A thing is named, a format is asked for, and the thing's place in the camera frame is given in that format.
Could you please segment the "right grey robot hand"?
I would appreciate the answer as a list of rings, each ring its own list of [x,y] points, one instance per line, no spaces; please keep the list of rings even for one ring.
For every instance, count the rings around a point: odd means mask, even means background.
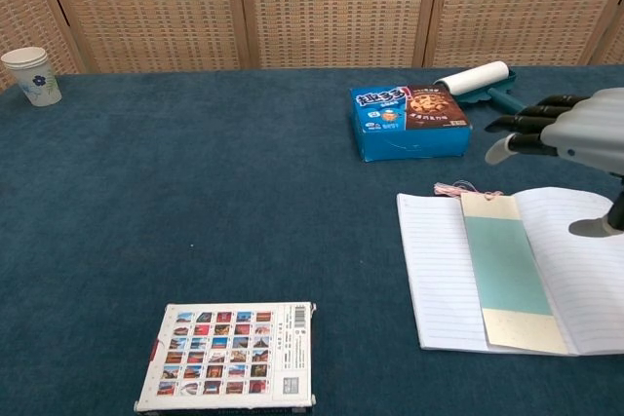
[[[623,177],[623,90],[590,96],[552,95],[514,115],[503,115],[487,132],[508,131],[487,151],[497,165],[517,154],[545,155]]]

